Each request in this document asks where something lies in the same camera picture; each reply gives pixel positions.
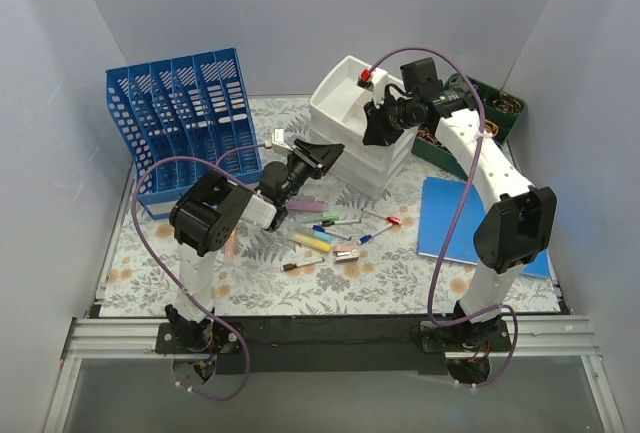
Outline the pink stapler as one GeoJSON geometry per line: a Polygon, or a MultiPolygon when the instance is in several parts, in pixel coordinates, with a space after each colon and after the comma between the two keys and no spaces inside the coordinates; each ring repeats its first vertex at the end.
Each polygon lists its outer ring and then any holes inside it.
{"type": "Polygon", "coordinates": [[[353,245],[337,245],[333,248],[334,262],[338,264],[356,262],[361,251],[353,245]]]}

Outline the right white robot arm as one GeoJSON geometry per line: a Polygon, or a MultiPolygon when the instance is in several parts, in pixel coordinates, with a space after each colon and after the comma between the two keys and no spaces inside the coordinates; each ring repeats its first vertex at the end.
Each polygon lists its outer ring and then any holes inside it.
{"type": "Polygon", "coordinates": [[[465,189],[479,194],[485,217],[473,236],[479,262],[449,320],[431,328],[447,343],[475,350],[497,331],[514,280],[549,245],[557,197],[519,173],[486,129],[484,105],[466,75],[447,87],[431,58],[405,64],[401,87],[389,83],[381,98],[363,107],[364,144],[389,146],[411,128],[427,129],[467,176],[465,189]]]}

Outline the white drawer organizer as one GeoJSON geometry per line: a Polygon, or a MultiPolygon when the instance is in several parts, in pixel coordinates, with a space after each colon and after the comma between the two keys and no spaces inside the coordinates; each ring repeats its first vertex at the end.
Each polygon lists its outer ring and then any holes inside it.
{"type": "Polygon", "coordinates": [[[360,193],[376,199],[407,163],[417,135],[404,131],[391,146],[365,146],[364,106],[356,99],[357,79],[369,65],[351,55],[339,62],[323,79],[309,100],[310,141],[345,145],[330,173],[360,193]]]}

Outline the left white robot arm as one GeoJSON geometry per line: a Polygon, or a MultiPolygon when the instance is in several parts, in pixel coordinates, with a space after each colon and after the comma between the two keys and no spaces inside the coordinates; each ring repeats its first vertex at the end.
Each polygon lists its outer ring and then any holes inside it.
{"type": "Polygon", "coordinates": [[[239,222],[269,232],[288,216],[287,204],[309,179],[325,176],[342,155],[341,143],[314,144],[297,139],[292,146],[273,138],[264,143],[286,158],[262,170],[256,188],[244,186],[213,169],[174,205],[169,222],[179,244],[180,293],[165,314],[175,338],[190,352],[213,345],[213,310],[209,296],[213,264],[239,222]]]}

